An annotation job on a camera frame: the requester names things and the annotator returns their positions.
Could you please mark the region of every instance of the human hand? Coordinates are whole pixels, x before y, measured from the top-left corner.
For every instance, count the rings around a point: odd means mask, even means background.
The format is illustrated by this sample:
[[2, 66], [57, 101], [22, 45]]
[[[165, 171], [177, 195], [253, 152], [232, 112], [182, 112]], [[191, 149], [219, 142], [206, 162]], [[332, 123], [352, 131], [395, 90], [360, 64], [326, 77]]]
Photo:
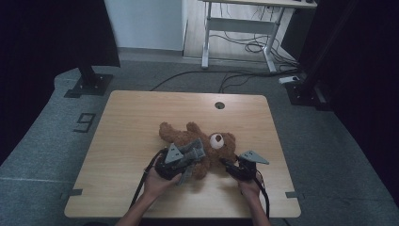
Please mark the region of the human hand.
[[172, 180], [167, 180], [162, 178], [155, 170], [151, 168], [149, 174], [147, 175], [146, 181], [144, 183], [143, 196], [149, 199], [155, 200], [171, 186], [176, 185], [180, 181], [182, 174], [178, 174], [172, 178]]
[[[258, 179], [259, 182], [263, 182], [262, 176], [257, 173], [256, 174], [256, 178]], [[240, 187], [241, 189], [241, 193], [243, 194], [243, 196], [246, 198], [246, 200], [248, 202], [251, 201], [258, 201], [259, 200], [259, 194], [261, 192], [260, 188], [258, 187], [258, 185], [255, 183], [254, 180], [250, 180], [250, 181], [240, 181], [237, 180], [237, 184], [238, 187]]]

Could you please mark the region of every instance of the teddy bear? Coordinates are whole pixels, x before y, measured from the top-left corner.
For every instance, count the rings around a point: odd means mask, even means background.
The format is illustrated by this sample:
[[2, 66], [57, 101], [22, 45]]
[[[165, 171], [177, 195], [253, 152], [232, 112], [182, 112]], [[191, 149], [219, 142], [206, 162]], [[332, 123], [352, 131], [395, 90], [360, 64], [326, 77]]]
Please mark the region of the teddy bear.
[[233, 163], [237, 160], [233, 134], [213, 133], [207, 136], [192, 121], [186, 125], [185, 131], [174, 129], [171, 124], [164, 121], [159, 126], [159, 137], [168, 143], [174, 143], [177, 147], [187, 145], [197, 138], [201, 140], [206, 155], [194, 167], [192, 176], [197, 180], [204, 178], [210, 168], [222, 167], [219, 158], [226, 158]]

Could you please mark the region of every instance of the teddy bear snout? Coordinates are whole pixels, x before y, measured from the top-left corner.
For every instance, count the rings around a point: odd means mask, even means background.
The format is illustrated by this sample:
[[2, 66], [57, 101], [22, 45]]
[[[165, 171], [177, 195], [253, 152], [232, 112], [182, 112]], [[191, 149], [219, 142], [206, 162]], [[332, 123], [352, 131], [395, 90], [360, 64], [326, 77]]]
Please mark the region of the teddy bear snout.
[[224, 145], [223, 136], [220, 134], [213, 134], [210, 141], [213, 149], [220, 149]]

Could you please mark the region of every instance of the tripod base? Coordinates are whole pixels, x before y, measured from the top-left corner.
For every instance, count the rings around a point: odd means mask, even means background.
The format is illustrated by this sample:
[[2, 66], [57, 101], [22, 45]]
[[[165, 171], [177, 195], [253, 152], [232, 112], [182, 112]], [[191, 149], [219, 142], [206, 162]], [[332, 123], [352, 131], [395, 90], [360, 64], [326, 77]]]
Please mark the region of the tripod base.
[[317, 110], [330, 111], [330, 107], [321, 86], [315, 86], [312, 93], [302, 92], [303, 85], [295, 83], [285, 84], [291, 105], [315, 106]]
[[69, 89], [65, 93], [65, 98], [80, 98], [82, 95], [96, 95], [104, 96], [109, 83], [111, 82], [112, 74], [95, 73], [94, 85], [87, 85], [82, 77], [77, 81], [73, 89]]

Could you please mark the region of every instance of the desk leg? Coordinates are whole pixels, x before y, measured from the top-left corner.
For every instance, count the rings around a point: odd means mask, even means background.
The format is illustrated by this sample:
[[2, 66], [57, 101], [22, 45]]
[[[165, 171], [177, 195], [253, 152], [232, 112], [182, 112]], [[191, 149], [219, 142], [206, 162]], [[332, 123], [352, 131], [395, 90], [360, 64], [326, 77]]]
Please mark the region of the desk leg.
[[208, 59], [209, 59], [209, 30], [210, 30], [210, 23], [211, 23], [211, 9], [212, 3], [209, 3], [208, 7], [208, 15], [206, 16], [206, 26], [205, 26], [205, 43], [203, 43], [202, 49], [202, 69], [208, 68]]
[[263, 49], [263, 54], [264, 54], [264, 57], [266, 58], [267, 66], [269, 67], [269, 70], [271, 73], [275, 73], [277, 71], [276, 67], [274, 65], [274, 62], [273, 62], [274, 58], [271, 54], [271, 49], [273, 46], [273, 42], [276, 39], [277, 32], [279, 31], [279, 24], [281, 22], [281, 18], [282, 18], [282, 14], [284, 13], [284, 10], [285, 10], [285, 8], [281, 8], [281, 11], [279, 12], [279, 17], [276, 20], [275, 25], [273, 27], [273, 32], [271, 34], [272, 36], [270, 37], [269, 41], [267, 42], [266, 48]]

